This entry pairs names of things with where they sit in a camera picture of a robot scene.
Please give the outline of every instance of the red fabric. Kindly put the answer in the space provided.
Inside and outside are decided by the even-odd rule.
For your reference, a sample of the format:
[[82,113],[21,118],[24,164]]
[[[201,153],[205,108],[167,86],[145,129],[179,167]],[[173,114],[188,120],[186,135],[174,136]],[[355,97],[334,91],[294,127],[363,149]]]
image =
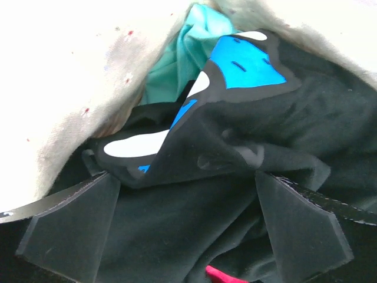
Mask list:
[[225,273],[216,268],[213,268],[212,266],[207,266],[206,272],[211,278],[212,283],[248,283],[247,281],[226,275]]

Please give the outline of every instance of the printed design on shirt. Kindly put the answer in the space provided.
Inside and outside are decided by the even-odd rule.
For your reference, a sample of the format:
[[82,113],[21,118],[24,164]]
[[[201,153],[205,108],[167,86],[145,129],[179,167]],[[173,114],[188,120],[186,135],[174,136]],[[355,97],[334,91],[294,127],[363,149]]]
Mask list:
[[[148,157],[148,163],[144,163],[144,158],[133,169],[146,173],[169,133],[179,129],[200,106],[217,101],[242,103],[297,88],[292,72],[279,63],[278,42],[272,34],[260,31],[221,37],[170,129],[112,141],[104,147],[105,153],[110,157],[133,159],[132,166],[137,163],[136,157]],[[239,150],[251,155],[244,149]],[[256,159],[258,164],[261,158],[263,160],[263,154]]]

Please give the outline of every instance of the white oval shape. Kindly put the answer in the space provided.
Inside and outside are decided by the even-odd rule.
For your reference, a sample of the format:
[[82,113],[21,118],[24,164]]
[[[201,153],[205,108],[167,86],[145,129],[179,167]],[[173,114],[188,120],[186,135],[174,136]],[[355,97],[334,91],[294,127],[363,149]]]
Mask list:
[[209,87],[209,85],[210,78],[208,78],[208,75],[203,71],[200,72],[187,97],[190,97],[195,93],[205,90],[207,87]]
[[259,40],[259,41],[263,41],[263,40],[266,40],[267,39],[267,35],[265,34],[262,34],[261,32],[259,31],[246,31],[246,32],[240,32],[239,34],[237,35],[240,35],[242,37],[248,37],[248,38],[251,38],[253,40]]
[[124,140],[115,140],[104,147],[107,155],[121,158],[156,154],[164,143],[169,130],[153,134],[139,134]]

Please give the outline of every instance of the white cloth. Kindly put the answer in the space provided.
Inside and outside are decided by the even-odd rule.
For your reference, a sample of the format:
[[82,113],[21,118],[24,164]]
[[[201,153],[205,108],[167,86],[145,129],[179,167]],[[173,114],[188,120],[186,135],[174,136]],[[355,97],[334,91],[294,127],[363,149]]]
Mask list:
[[6,1],[0,8],[0,212],[48,192],[72,152],[138,88],[194,2],[268,28],[377,89],[376,1]]

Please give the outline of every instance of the pink fabric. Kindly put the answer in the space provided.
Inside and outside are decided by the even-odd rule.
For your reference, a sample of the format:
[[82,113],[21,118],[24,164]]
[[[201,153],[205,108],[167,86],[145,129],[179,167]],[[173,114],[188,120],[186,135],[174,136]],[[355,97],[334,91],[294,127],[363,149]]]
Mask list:
[[212,283],[248,283],[247,281],[226,275],[225,273],[216,268],[213,268],[212,266],[207,266],[206,272],[211,278]]

